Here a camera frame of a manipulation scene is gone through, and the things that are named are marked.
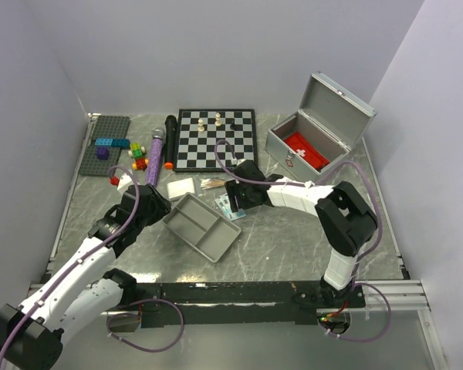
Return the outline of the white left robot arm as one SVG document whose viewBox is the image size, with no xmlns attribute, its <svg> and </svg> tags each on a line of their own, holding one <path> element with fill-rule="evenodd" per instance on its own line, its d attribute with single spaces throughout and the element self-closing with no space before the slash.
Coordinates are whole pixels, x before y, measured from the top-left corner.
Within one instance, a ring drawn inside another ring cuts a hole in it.
<svg viewBox="0 0 463 370">
<path fill-rule="evenodd" d="M 137 300 L 137 280 L 111 265 L 171 202 L 152 185 L 130 185 L 90 229 L 76 253 L 34 294 L 0 309 L 0 362 L 50 369 L 75 332 L 109 308 Z"/>
</svg>

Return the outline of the grey plastic tray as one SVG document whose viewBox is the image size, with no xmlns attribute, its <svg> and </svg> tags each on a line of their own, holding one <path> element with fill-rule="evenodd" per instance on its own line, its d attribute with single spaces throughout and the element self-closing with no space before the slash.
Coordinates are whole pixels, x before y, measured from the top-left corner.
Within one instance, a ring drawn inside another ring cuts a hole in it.
<svg viewBox="0 0 463 370">
<path fill-rule="evenodd" d="M 162 220 L 164 226 L 212 263 L 220 261 L 242 229 L 186 193 Z"/>
</svg>

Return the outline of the red first aid pouch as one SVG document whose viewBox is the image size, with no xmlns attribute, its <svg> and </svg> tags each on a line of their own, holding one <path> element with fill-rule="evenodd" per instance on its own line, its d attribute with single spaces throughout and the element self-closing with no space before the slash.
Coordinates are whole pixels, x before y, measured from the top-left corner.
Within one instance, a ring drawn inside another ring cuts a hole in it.
<svg viewBox="0 0 463 370">
<path fill-rule="evenodd" d="M 330 163 L 327 158 L 309 144 L 300 132 L 294 132 L 288 136 L 285 143 L 316 170 L 322 170 Z"/>
</svg>

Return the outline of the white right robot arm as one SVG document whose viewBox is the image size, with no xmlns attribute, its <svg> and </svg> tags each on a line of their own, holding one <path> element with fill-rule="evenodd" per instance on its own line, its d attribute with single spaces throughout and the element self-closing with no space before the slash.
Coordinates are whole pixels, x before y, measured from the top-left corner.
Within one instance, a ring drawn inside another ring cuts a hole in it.
<svg viewBox="0 0 463 370">
<path fill-rule="evenodd" d="M 265 177 L 251 160 L 241 160 L 226 173 L 225 184 L 231 210 L 266 205 L 302 211 L 319 219 L 331 246 L 330 261 L 321 279 L 321 297 L 330 307 L 348 298 L 361 259 L 361 250 L 377 232 L 380 215 L 353 184 L 337 185 L 300 182 L 282 175 Z"/>
</svg>

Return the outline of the bag of cotton swabs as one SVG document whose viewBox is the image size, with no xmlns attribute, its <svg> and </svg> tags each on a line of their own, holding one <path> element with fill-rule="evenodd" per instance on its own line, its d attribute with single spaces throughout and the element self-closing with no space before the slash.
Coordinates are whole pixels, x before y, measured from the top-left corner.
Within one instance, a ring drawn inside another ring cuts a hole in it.
<svg viewBox="0 0 463 370">
<path fill-rule="evenodd" d="M 202 179 L 200 182 L 200 188 L 202 190 L 210 190 L 210 189 L 215 189 L 219 187 L 223 187 L 226 183 L 225 179 L 222 178 L 207 178 L 207 179 Z"/>
</svg>

